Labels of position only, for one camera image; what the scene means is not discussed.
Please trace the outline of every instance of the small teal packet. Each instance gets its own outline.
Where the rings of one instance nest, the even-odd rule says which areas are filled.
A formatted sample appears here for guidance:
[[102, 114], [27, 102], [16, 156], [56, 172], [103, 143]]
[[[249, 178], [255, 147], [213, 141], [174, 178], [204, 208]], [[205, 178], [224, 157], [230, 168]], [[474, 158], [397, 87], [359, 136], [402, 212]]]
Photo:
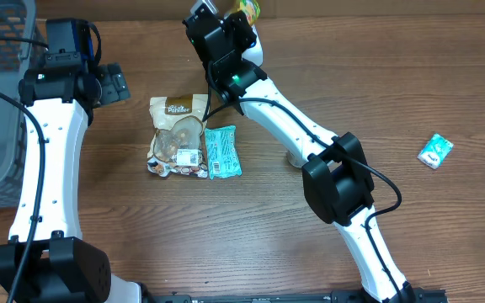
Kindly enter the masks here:
[[437, 169], [452, 150], [454, 144], [439, 134], [435, 134], [418, 154], [418, 159], [433, 169]]
[[205, 145], [209, 161], [209, 176], [229, 178], [243, 174], [235, 151], [235, 126], [216, 130], [205, 129]]

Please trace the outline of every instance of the barcode label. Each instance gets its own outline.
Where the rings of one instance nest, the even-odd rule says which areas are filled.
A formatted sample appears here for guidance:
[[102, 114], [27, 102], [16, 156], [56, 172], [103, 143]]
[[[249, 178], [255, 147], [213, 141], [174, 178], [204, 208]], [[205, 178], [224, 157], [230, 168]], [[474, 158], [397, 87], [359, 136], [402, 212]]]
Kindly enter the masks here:
[[178, 149], [177, 165], [179, 166], [198, 166], [198, 150]]
[[218, 161], [212, 163], [212, 172], [220, 173], [220, 163]]

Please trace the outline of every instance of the blue packet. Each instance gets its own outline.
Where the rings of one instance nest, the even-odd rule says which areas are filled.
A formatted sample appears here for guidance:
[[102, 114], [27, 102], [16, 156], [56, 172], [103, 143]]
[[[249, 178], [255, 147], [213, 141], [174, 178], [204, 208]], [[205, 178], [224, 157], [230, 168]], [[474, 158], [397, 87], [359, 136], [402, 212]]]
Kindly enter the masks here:
[[433, 169], [437, 169], [452, 151], [454, 144], [439, 134], [435, 134], [418, 154], [418, 159]]
[[209, 176], [229, 178], [243, 174], [235, 151], [235, 126], [216, 130], [205, 129], [205, 145], [209, 161]]

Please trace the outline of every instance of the wooden surface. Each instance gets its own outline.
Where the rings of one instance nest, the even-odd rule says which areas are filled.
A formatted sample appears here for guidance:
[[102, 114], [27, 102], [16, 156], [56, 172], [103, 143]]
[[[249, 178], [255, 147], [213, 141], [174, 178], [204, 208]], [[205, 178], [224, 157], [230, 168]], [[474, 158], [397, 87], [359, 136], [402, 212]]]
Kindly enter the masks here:
[[[398, 267], [450, 302], [485, 302], [485, 15], [265, 20], [264, 70], [317, 123], [358, 136], [405, 202], [379, 218]], [[84, 240], [113, 271], [154, 294], [311, 293], [358, 289], [333, 227], [303, 197], [300, 171], [259, 125], [237, 126], [240, 178], [146, 169], [152, 96], [204, 93], [204, 71], [176, 21], [99, 23], [103, 61], [123, 67], [132, 99], [97, 109], [79, 182]], [[435, 133], [455, 143], [434, 171], [416, 156]], [[376, 207], [393, 193], [376, 180]], [[5, 243], [15, 210], [0, 210]], [[4, 300], [0, 287], [0, 302]]]
[[[182, 20], [195, 0], [37, 0], [38, 17], [91, 21]], [[234, 0], [215, 0], [226, 12]], [[485, 0], [258, 0], [262, 18], [485, 13]]]

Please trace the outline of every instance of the plastic bin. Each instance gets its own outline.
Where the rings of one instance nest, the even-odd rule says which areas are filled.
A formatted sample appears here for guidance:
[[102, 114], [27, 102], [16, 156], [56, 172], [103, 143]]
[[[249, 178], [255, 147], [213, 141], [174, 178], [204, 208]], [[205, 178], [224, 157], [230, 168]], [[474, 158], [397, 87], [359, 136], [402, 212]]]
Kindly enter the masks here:
[[[0, 0], [0, 36], [42, 40], [34, 0]], [[44, 50], [25, 42], [0, 41], [0, 92], [19, 98], [18, 83]], [[0, 207], [19, 203], [25, 161], [24, 115], [0, 99]]]

